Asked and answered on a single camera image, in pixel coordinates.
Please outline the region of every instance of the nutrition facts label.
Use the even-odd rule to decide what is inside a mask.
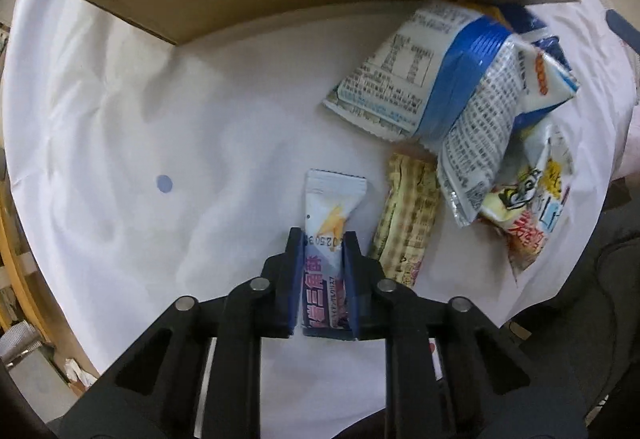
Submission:
[[[458,182],[454,189],[464,193],[458,200],[470,221],[491,190],[513,129],[522,90],[514,52],[508,43],[500,49],[440,153],[440,166]]]
[[[479,16],[438,0],[428,3],[342,81],[338,98],[415,133],[444,54]]]

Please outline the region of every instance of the transparent plastic wrapper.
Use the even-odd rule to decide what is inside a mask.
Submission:
[[[440,200],[434,163],[395,153],[388,163],[389,194],[369,256],[387,278],[413,287]]]
[[[303,332],[353,339],[347,321],[342,236],[349,215],[367,192],[361,177],[309,170],[305,186]]]
[[[480,213],[503,230],[516,277],[535,261],[558,224],[573,176],[571,152],[551,120],[511,139]]]

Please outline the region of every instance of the white tablecloth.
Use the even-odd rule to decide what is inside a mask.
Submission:
[[[174,48],[81,0],[18,0],[4,139],[34,256],[99,371],[175,298],[225,295],[302,226],[309,168],[369,180],[350,221],[366,249],[390,146],[319,106],[411,5],[326,8]],[[552,297],[594,228],[635,98],[598,0],[536,6],[582,82],[553,116],[577,178],[540,259],[513,279],[490,228],[441,211],[416,291],[466,295],[497,324]],[[171,192],[156,178],[167,175]],[[267,340],[266,438],[327,438],[384,406],[383,343]]]

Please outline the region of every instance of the plastic snack bag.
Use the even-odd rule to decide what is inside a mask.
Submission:
[[[544,106],[552,90],[573,97],[577,89],[572,74],[546,53],[517,36],[505,41],[438,156],[438,180],[459,226],[478,215],[514,130],[558,106]]]
[[[387,278],[413,287],[440,201],[436,167],[395,153],[388,181],[390,191],[369,256],[380,261]]]
[[[551,120],[511,139],[481,215],[504,231],[516,277],[535,261],[556,227],[573,175],[571,153]]]
[[[546,113],[577,90],[569,71],[494,18],[429,0],[323,104],[373,135],[437,153],[477,89],[491,86],[488,74],[509,83],[496,93],[515,94],[514,116]]]
[[[350,213],[367,192],[361,177],[309,170],[305,187],[305,271],[302,286],[303,332],[352,339],[347,334],[342,269],[342,236]]]

